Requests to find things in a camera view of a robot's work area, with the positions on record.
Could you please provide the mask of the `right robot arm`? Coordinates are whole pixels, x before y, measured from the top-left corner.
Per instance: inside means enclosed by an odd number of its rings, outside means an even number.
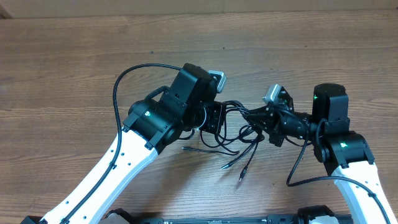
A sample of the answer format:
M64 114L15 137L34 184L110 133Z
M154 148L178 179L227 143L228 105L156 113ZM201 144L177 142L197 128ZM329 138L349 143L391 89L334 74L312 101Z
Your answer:
M296 112L292 97L278 84L269 88L263 100L265 106L249 110L245 119L267 133L275 146L281 146L288 136L312 143L314 155L327 173L295 183L287 180L287 186L332 180L354 223L396 223L371 148L362 135L349 128L349 98L343 85L315 86L310 114Z

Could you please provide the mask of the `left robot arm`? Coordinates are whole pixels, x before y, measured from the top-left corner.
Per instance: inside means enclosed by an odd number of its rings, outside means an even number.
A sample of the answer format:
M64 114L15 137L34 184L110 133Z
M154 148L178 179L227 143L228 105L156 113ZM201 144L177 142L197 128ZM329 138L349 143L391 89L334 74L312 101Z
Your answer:
M118 133L100 161L76 189L43 217L23 223L98 223L130 181L184 131L219 134L226 75L186 63L171 86L135 102L125 120L116 113Z

